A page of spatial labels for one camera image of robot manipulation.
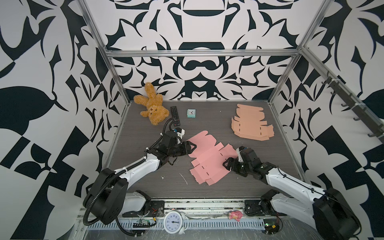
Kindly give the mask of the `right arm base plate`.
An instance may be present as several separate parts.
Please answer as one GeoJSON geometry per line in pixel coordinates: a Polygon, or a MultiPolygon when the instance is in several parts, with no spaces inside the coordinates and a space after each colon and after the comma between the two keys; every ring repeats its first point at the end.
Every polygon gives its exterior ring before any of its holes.
{"type": "Polygon", "coordinates": [[[267,200],[245,200],[244,213],[249,217],[287,216],[276,212],[267,200]]]}

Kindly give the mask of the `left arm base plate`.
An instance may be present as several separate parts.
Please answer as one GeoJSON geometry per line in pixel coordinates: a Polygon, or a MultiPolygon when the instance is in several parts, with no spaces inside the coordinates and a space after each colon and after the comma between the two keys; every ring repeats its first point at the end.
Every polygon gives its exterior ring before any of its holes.
{"type": "Polygon", "coordinates": [[[154,211],[162,213],[165,207],[165,201],[150,200],[147,201],[139,211],[123,212],[123,218],[150,217],[154,211]]]}

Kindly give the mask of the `pink cardboard box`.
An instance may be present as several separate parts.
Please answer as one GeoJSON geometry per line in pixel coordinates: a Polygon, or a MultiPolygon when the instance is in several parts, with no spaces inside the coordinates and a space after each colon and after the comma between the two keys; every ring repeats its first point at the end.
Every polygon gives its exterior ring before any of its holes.
{"type": "Polygon", "coordinates": [[[189,156],[193,158],[193,169],[191,174],[200,185],[207,183],[209,186],[217,183],[230,171],[223,163],[229,158],[237,158],[238,154],[232,145],[217,143],[214,136],[209,135],[208,131],[202,131],[188,140],[196,145],[189,156]]]}

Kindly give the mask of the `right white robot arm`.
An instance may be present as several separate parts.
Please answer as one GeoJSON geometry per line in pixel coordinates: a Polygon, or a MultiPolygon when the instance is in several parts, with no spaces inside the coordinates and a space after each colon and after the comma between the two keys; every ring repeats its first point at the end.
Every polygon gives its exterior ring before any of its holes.
{"type": "Polygon", "coordinates": [[[257,204],[245,203],[246,215],[269,215],[277,221],[280,214],[287,215],[314,228],[325,240],[348,240],[361,232],[358,217],[338,190],[307,184],[272,163],[262,162],[251,148],[240,147],[237,154],[223,163],[227,170],[272,187],[257,204]]]}

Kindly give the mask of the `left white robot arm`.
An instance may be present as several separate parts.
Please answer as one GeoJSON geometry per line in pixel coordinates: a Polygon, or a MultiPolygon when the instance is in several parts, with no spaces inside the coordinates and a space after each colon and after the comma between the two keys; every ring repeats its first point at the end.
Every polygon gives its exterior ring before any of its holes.
{"type": "Polygon", "coordinates": [[[86,208],[83,217],[85,226],[102,222],[105,225],[115,220],[121,212],[139,212],[151,198],[136,191],[129,196],[127,190],[138,180],[157,171],[169,162],[169,158],[190,155],[197,145],[183,141],[184,130],[162,133],[161,137],[145,150],[145,155],[134,163],[117,170],[104,169],[100,172],[83,201],[86,208]]]}

